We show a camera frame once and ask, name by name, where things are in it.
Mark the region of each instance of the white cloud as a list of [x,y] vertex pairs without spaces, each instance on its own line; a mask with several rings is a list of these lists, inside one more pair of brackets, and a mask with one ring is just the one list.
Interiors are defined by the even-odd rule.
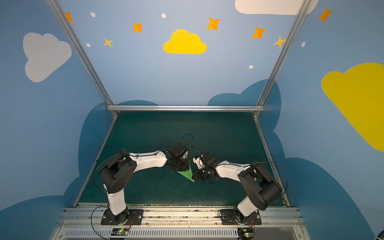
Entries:
[[[236,0],[235,8],[245,14],[296,15],[303,0]],[[312,0],[308,7],[310,13],[318,0]]]
[[25,73],[35,83],[46,79],[63,65],[72,55],[71,46],[46,33],[27,33],[23,39],[23,48],[28,58]]

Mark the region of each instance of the yellow star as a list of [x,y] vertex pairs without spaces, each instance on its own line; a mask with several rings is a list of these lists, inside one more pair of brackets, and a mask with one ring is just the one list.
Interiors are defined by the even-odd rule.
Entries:
[[134,23],[134,22],[132,22],[132,23],[133,23],[133,27],[134,27],[133,32],[139,31],[139,32],[142,33],[142,31],[141,31],[141,25],[142,25],[142,23],[139,23],[139,24],[136,24],[136,23]]
[[332,11],[329,11],[327,7],[325,7],[325,10],[324,12],[322,13],[322,15],[319,17],[319,19],[322,19],[323,22],[325,22],[325,20],[327,19],[328,15],[331,13]]
[[112,47],[112,46],[111,46],[111,42],[112,42],[113,40],[111,40],[111,41],[107,41],[105,38],[104,38],[104,40],[105,40],[104,45],[109,45],[110,47]]
[[209,18],[209,25],[207,27],[207,30],[214,29],[217,31],[217,24],[218,24],[218,22],[220,22],[220,20],[221,19],[215,20],[215,19]]
[[285,42],[285,40],[286,40],[286,39],[281,39],[281,36],[279,36],[279,40],[278,40],[277,43],[275,43],[274,45],[279,45],[280,48],[281,48],[281,44],[282,44],[283,42]]
[[66,13],[65,16],[67,16],[68,21],[73,22],[71,18],[71,13]]
[[266,30],[266,28],[264,29],[260,29],[258,27],[256,27],[256,31],[255,31],[255,34],[252,36],[252,38],[262,38],[262,35],[263,35],[263,32]]

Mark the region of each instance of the green paper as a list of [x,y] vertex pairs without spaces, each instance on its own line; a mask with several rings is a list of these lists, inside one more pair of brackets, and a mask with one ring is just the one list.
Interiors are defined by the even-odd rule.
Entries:
[[185,172],[178,172],[180,173],[181,175],[183,175],[184,177],[188,178],[189,180],[195,182],[195,180],[192,179],[192,169],[191,169],[191,164],[189,164],[189,169]]

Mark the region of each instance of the metal base platform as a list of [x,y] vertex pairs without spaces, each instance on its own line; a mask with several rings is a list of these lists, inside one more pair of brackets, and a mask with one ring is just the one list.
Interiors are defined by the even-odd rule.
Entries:
[[[260,218],[259,210],[253,212],[249,215],[243,223],[248,225],[252,225],[252,220],[255,225],[261,225],[262,221]],[[221,211],[221,224],[223,225],[241,225],[241,223],[237,223],[237,219],[235,217],[235,211],[233,209],[223,209]]]
[[[218,216],[220,209],[233,206],[171,206],[127,205],[128,209],[143,209],[141,225],[133,225],[127,236],[112,236],[115,228],[128,226],[101,225],[106,204],[80,203],[66,208],[51,240],[99,240],[91,227],[93,213],[94,229],[106,239],[238,239],[238,229],[246,225],[222,225]],[[254,239],[310,240],[300,212],[293,207],[269,207],[260,211],[261,225],[256,225]]]

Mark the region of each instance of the dark blue cloud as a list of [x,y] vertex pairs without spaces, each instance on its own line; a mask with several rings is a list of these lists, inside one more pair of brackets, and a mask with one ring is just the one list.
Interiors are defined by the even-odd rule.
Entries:
[[299,207],[311,240],[373,239],[363,214],[336,179],[306,159],[285,159],[280,139],[273,132],[280,109],[281,96],[275,82],[258,120],[273,160],[288,179],[289,202]]
[[256,105],[267,79],[247,87],[241,94],[222,93],[211,98],[209,106],[251,106]]
[[144,101],[144,100],[131,100],[131,101],[119,103],[118,105],[158,105],[158,104],[150,101]]
[[37,197],[1,210],[1,239],[15,239],[15,233],[20,232],[20,223],[25,220],[28,223],[23,226],[23,231],[28,233],[28,239],[50,239],[64,208],[74,204],[107,135],[113,115],[106,107],[106,103],[96,105],[84,121],[79,140],[79,177],[63,196]]

